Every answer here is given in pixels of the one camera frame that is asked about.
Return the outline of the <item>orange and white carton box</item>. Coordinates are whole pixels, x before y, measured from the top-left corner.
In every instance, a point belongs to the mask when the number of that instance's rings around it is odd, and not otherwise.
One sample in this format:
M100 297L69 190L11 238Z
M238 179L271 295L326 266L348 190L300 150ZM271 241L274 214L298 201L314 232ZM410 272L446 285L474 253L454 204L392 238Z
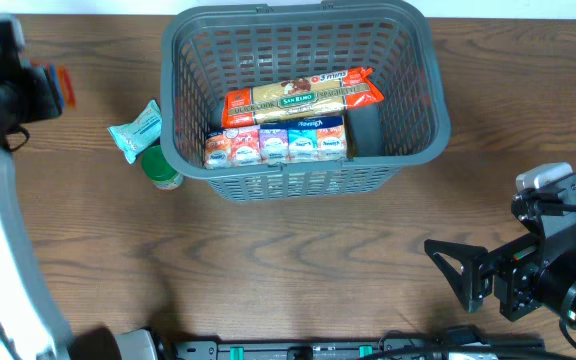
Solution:
M76 107L76 97L67 68L62 65L36 61L32 61L31 64L43 68L48 73L49 79L56 87L61 107L68 110L74 109Z

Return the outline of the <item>green lid glass jar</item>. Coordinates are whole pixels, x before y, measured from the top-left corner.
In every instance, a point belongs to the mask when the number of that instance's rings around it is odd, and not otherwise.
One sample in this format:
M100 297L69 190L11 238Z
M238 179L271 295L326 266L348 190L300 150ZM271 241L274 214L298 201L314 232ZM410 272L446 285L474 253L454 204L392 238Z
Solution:
M141 166L160 190L174 190L183 183L183 175L166 161L160 145L151 146L142 153Z

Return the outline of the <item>Kleenex tissue multipack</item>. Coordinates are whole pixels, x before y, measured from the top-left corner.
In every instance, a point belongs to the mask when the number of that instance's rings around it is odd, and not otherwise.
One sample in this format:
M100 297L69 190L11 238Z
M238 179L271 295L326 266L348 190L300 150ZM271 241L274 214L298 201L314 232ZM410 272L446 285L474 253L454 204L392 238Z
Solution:
M337 161L348 157L344 117L314 117L224 129L208 135L208 169Z

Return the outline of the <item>grey plastic shopping basket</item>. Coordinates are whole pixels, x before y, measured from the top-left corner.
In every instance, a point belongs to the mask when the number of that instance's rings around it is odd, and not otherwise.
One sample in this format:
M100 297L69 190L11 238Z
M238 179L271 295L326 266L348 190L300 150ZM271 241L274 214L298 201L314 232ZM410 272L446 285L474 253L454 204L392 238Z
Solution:
M371 68L384 98L345 116L348 159L205 167L229 91L352 67ZM188 9L162 36L160 109L167 162L231 201L370 192L435 159L451 133L430 26L403 1Z

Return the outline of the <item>orange San Remo spaghetti pack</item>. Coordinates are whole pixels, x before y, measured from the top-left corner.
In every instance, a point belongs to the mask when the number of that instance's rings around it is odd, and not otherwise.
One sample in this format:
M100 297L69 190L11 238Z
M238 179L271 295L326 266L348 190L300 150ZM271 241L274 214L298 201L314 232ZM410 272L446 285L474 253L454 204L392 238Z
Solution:
M384 100L371 68L351 68L227 93L224 128L285 122L366 107Z

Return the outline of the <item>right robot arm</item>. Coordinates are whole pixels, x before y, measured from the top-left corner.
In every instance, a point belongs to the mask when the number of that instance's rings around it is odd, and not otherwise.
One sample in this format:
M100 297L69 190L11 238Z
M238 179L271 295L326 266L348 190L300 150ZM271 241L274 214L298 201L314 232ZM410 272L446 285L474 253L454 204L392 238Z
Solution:
M510 321L546 307L562 332L576 331L576 172L544 164L518 175L516 188L511 213L525 235L492 251L431 239L424 250L467 312L494 295Z

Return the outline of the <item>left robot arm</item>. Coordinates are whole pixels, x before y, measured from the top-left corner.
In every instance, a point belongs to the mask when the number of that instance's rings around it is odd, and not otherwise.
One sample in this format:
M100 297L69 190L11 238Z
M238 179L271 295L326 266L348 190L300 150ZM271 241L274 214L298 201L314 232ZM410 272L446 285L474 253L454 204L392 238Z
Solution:
M21 58L18 19L0 15L0 359L165 358L148 328L115 335L98 326L75 335L46 287L19 207L15 146L26 124L54 119L74 103L67 72Z

